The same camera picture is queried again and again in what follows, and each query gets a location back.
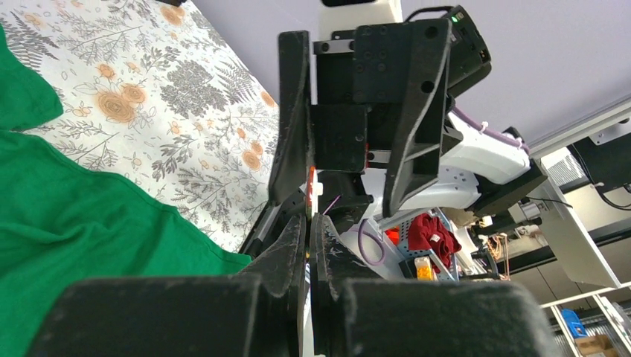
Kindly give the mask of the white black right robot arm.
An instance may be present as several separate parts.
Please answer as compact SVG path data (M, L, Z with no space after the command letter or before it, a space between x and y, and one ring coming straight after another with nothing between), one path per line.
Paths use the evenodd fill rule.
M491 71L459 5L403 17L398 1L323 1L320 35L278 36L279 133L269 208L358 222L434 206L505 211L546 179L521 135L468 118L457 96Z

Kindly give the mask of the round orange white brooch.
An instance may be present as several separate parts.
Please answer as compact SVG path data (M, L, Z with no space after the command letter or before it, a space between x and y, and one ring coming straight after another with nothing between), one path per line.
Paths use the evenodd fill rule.
M318 180L316 167L311 166L307 173L306 183L306 215L311 220L318 213L319 197L323 194L323 184Z

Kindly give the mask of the green t-shirt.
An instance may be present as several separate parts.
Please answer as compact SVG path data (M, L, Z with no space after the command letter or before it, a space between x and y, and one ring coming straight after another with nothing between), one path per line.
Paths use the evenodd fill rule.
M222 249L129 179L93 172L29 130L58 118L52 86L1 43L1 354L24 356L55 300L90 277L224 275Z

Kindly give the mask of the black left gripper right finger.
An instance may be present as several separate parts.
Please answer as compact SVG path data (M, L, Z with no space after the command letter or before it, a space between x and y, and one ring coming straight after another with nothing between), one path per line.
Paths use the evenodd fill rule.
M311 222L310 283L317 355L559 355L547 318L523 287L387 280L321 214Z

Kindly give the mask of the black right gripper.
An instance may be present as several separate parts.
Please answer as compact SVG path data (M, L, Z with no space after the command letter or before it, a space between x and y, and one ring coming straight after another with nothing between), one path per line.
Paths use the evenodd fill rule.
M360 172L368 150L391 150L384 217L393 217L403 203L438 181L451 33L450 20L424 19L336 31L313 45L315 165ZM278 35L278 65L278 141L268 186L274 205L307 181L313 162L306 30Z

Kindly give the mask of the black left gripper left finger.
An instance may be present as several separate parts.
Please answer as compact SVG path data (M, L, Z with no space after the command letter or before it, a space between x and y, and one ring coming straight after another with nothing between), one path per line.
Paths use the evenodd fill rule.
M307 219L237 274L83 280L55 301L29 356L300 356Z

